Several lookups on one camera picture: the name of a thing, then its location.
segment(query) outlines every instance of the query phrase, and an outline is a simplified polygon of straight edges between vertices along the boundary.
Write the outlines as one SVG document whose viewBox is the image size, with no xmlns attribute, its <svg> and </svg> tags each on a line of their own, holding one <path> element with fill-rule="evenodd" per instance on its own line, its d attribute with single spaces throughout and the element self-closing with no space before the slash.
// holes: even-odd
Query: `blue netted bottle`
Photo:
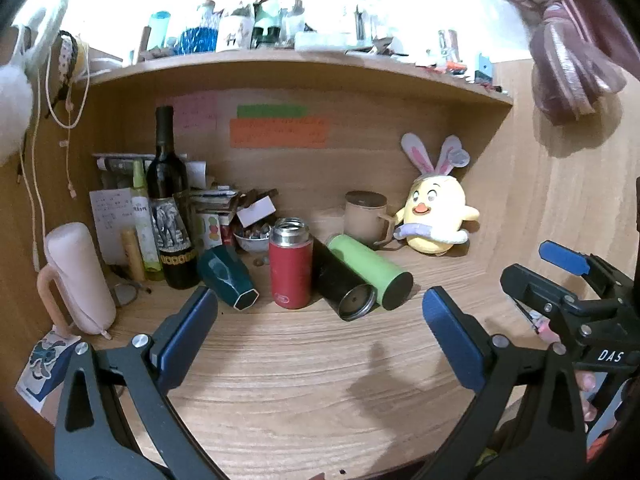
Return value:
<svg viewBox="0 0 640 480">
<path fill-rule="evenodd" d="M 212 0 L 198 6 L 194 27 L 187 28 L 180 35 L 176 46 L 178 54 L 215 51 L 220 25 L 220 13 L 214 12 L 215 6 Z"/>
</svg>

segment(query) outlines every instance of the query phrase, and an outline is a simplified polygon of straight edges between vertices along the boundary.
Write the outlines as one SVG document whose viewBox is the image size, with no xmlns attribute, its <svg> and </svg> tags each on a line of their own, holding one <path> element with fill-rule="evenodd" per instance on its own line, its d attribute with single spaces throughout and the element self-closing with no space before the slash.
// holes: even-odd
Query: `stuffed chick toy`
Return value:
<svg viewBox="0 0 640 480">
<path fill-rule="evenodd" d="M 402 149 L 420 170 L 404 207 L 396 213 L 394 238 L 406 239 L 409 247 L 425 254 L 440 256 L 455 244 L 469 240 L 460 229 L 465 220 L 478 220 L 477 209 L 465 205 L 465 192 L 449 173 L 469 163 L 469 154 L 456 136 L 445 139 L 438 165 L 433 167 L 422 141 L 415 134 L 402 136 Z"/>
</svg>

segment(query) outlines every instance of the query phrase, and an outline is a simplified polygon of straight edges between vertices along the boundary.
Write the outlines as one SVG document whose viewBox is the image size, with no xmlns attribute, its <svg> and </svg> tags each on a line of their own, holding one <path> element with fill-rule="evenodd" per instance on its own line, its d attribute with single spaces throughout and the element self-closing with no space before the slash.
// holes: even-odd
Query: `blue gripper pad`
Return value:
<svg viewBox="0 0 640 480">
<path fill-rule="evenodd" d="M 482 354 L 445 301 L 432 288 L 422 297 L 422 315 L 460 384 L 478 394 L 485 383 Z"/>
<path fill-rule="evenodd" d="M 576 253 L 550 240 L 540 244 L 538 254 L 546 262 L 554 264 L 556 267 L 560 267 L 576 276 L 588 274 L 591 270 L 587 259 L 580 253 Z"/>
<path fill-rule="evenodd" d="M 158 327 L 149 358 L 158 371 L 156 385 L 161 394 L 182 384 L 217 316 L 218 298 L 206 286 L 199 286 L 180 312 Z"/>
</svg>

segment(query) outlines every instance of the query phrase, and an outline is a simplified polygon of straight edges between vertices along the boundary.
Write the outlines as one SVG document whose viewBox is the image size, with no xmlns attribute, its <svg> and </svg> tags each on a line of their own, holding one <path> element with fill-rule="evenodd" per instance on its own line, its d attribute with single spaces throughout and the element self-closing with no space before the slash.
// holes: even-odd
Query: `red thermos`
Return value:
<svg viewBox="0 0 640 480">
<path fill-rule="evenodd" d="M 269 263 L 274 301 L 291 310 L 311 299 L 313 238 L 300 218 L 281 218 L 271 230 Z"/>
</svg>

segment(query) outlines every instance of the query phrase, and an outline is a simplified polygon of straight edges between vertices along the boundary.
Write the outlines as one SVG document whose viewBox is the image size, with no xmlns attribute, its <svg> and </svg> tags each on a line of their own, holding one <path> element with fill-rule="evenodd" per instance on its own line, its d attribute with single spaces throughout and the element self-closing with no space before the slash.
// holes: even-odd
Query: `finger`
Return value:
<svg viewBox="0 0 640 480">
<path fill-rule="evenodd" d="M 548 319 L 545 319 L 538 327 L 538 335 L 542 341 L 548 344 L 560 341 L 560 336 L 549 328 Z"/>
<path fill-rule="evenodd" d="M 584 420 L 586 422 L 591 422 L 596 418 L 596 409 L 591 406 L 588 400 L 581 400 L 582 403 L 582 414 L 584 415 Z"/>
<path fill-rule="evenodd" d="M 596 387 L 596 376 L 593 372 L 576 372 L 575 380 L 583 392 L 590 392 Z"/>
</svg>

